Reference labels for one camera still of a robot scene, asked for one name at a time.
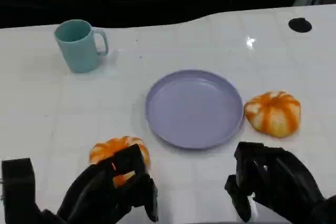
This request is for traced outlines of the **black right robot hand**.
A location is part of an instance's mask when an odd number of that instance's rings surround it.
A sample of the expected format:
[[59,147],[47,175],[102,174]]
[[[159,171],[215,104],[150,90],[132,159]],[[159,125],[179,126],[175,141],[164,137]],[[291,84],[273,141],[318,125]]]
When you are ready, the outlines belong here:
[[251,219],[253,200],[291,223],[312,223],[311,212],[324,197],[309,170],[291,152],[261,143],[239,142],[236,173],[225,190],[242,221]]

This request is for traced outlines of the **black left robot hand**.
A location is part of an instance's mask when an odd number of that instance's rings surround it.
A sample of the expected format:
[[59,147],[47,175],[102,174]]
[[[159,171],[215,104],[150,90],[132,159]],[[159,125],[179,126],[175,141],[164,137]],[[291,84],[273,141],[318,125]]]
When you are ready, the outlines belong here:
[[144,207],[158,222],[158,191],[138,144],[86,168],[69,187],[57,211],[65,223],[117,223]]

